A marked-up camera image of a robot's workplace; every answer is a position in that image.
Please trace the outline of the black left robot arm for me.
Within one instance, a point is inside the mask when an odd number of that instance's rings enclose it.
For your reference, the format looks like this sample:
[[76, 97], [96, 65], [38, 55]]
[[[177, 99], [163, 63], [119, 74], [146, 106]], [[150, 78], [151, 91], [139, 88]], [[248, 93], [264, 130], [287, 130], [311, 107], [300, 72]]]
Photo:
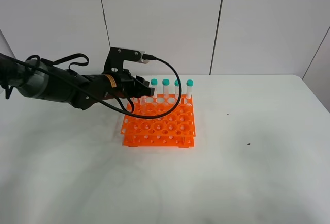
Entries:
[[5, 97], [10, 98], [14, 88], [33, 99], [68, 103], [74, 108], [86, 110], [99, 100], [130, 99], [152, 97], [154, 89], [140, 76], [132, 76], [123, 68], [124, 61], [141, 63], [142, 53], [134, 50], [114, 48], [109, 51], [101, 74], [80, 75], [71, 68], [58, 68], [69, 62], [78, 65], [76, 58], [84, 54], [74, 54], [56, 61], [49, 61], [32, 55], [25, 65], [14, 58], [1, 54], [1, 88]]

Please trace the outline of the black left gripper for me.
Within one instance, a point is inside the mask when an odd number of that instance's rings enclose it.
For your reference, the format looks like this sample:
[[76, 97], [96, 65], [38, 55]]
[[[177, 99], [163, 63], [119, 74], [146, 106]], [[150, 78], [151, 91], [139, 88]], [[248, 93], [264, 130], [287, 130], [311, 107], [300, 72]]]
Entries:
[[108, 86], [105, 88], [104, 98], [140, 98], [153, 97], [155, 88], [150, 87], [149, 81], [140, 76], [133, 77], [128, 70], [123, 72], [103, 71]]

